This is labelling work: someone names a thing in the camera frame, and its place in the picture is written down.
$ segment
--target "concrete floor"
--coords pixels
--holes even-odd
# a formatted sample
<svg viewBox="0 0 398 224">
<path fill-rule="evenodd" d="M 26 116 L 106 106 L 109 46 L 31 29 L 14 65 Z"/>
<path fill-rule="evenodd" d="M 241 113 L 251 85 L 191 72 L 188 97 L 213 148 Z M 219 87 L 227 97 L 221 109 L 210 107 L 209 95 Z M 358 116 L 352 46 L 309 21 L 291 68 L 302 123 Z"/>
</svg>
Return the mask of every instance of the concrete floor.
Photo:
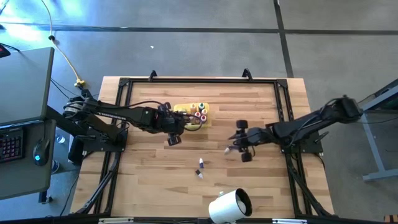
<svg viewBox="0 0 398 224">
<path fill-rule="evenodd" d="M 116 31 L 123 31 L 120 27 L 278 29 L 272 0 L 45 2 L 55 25 L 80 29 L 56 31 L 55 36 L 93 94 L 99 92 L 105 75 L 148 76 L 151 70 L 156 70 L 158 75 L 238 77 L 247 67 L 255 77 L 287 77 L 277 33 L 107 31 L 110 27 L 116 27 Z M 285 29 L 398 29 L 398 2 L 395 0 L 279 2 Z M 0 24 L 3 26 L 0 42 L 5 44 L 21 50 L 51 44 L 47 39 L 49 32 L 34 25 L 49 24 L 40 1 L 9 1 L 0 14 Z M 93 32 L 92 26 L 105 28 Z M 305 79 L 311 109 L 316 110 L 329 99 L 343 94 L 362 100 L 398 77 L 397 36 L 369 34 L 286 35 L 293 75 Z M 52 77 L 78 93 L 73 88 L 73 73 L 58 52 Z M 61 111 L 64 104 L 65 98 L 51 86 L 49 105 Z M 380 121 L 391 117 L 388 116 L 378 115 L 371 119 Z M 396 149 L 393 137 L 385 137 L 386 132 L 396 132 L 398 122 L 374 124 L 372 128 L 376 136 L 380 134 L 377 139 L 382 140 L 379 146 L 382 146 L 386 166 L 397 168 L 398 153 L 386 149 Z M 378 221 L 384 215 L 397 213 L 398 177 L 370 183 L 362 181 L 362 175 L 376 171 L 362 126 L 335 124 L 327 130 L 330 134 L 322 144 L 335 213 L 345 218 Z M 67 170 L 76 169 L 66 164 L 65 146 L 57 146 L 55 150 L 60 159 L 64 159 L 62 164 Z M 50 192 L 56 200 L 48 205 L 37 204 L 37 194 L 0 201 L 0 220 L 59 215 L 76 174 L 72 171 L 52 176 Z M 26 212 L 18 209 L 21 206 L 26 207 Z"/>
</svg>

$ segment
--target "wooden tabletop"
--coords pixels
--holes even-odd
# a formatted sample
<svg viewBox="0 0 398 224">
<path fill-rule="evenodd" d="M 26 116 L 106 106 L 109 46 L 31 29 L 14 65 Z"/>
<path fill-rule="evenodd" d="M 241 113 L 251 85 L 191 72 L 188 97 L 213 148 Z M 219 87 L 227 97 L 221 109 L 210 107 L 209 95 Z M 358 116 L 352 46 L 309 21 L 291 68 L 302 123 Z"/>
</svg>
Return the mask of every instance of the wooden tabletop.
<svg viewBox="0 0 398 224">
<path fill-rule="evenodd" d="M 114 103 L 120 77 L 104 77 L 99 99 Z M 295 118 L 310 112 L 304 80 L 288 78 Z M 185 131 L 182 143 L 169 146 L 166 134 L 149 134 L 130 127 L 126 150 L 119 166 L 112 216 L 208 217 L 208 204 L 220 191 L 238 187 L 250 196 L 252 218 L 293 217 L 292 199 L 285 157 L 279 146 L 256 147 L 251 162 L 224 150 L 236 130 L 236 120 L 248 120 L 249 127 L 278 122 L 274 87 L 269 84 L 232 83 L 136 83 L 131 103 L 144 100 L 210 104 L 212 127 Z M 98 185 L 104 153 L 96 152 L 83 161 L 71 212 L 81 208 Z M 199 158 L 205 161 L 203 179 L 197 177 Z M 319 158 L 304 154 L 307 184 L 318 201 L 333 213 L 325 171 Z M 298 190 L 302 206 L 302 194 Z"/>
</svg>

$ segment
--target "desk leg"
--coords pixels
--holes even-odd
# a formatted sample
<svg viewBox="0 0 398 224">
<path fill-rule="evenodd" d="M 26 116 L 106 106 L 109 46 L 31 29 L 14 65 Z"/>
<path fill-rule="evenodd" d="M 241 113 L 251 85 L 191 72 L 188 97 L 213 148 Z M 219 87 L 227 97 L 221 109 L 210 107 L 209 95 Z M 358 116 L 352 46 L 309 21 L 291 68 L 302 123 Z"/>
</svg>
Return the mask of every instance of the desk leg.
<svg viewBox="0 0 398 224">
<path fill-rule="evenodd" d="M 52 202 L 52 197 L 47 196 L 47 191 L 43 191 L 39 193 L 39 203 L 46 204 Z"/>
</svg>

